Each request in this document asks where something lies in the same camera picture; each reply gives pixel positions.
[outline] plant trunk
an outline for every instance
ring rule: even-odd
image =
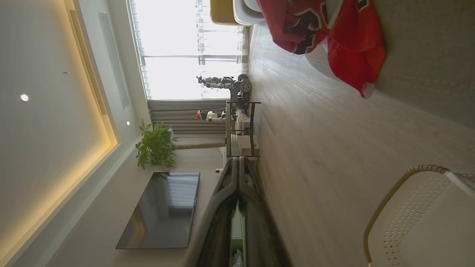
[[[195,149],[195,148],[214,148],[224,147],[224,141],[210,142],[210,143],[190,143],[190,144],[175,144],[175,149]]]

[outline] recessed spotlight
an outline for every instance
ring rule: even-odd
[[[28,101],[28,96],[26,94],[22,94],[20,95],[20,99],[23,101],[23,102],[26,102]]]

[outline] white air vent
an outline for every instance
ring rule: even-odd
[[[117,88],[119,89],[122,108],[125,108],[129,105],[129,97],[127,96],[127,90],[125,90],[124,78],[122,77],[117,50],[115,49],[111,25],[109,24],[109,17],[106,13],[99,12],[99,21],[101,21],[102,33],[104,34],[105,45],[107,46],[107,53],[109,54],[112,70],[114,71],[115,82],[117,83]]]
[[[86,68],[87,76],[91,82],[92,91],[94,93],[99,109],[103,115],[107,115],[105,109],[104,100],[102,99],[101,91],[99,90],[99,85],[97,84],[97,79],[95,77],[94,69],[92,67],[91,59],[89,58],[89,53],[87,52],[86,42],[84,41],[84,35],[81,30],[81,25],[79,24],[79,19],[77,17],[76,10],[70,10],[71,20],[73,22],[74,31],[76,32],[77,41],[79,43],[79,48],[81,55],[83,56],[84,65]]]

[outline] floor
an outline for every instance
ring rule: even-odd
[[[474,130],[378,92],[361,99],[280,49],[265,23],[251,31],[258,167],[294,266],[367,266],[364,229],[405,170],[475,171]]]

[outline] television screen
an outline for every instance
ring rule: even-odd
[[[199,175],[155,172],[115,248],[186,248]]]

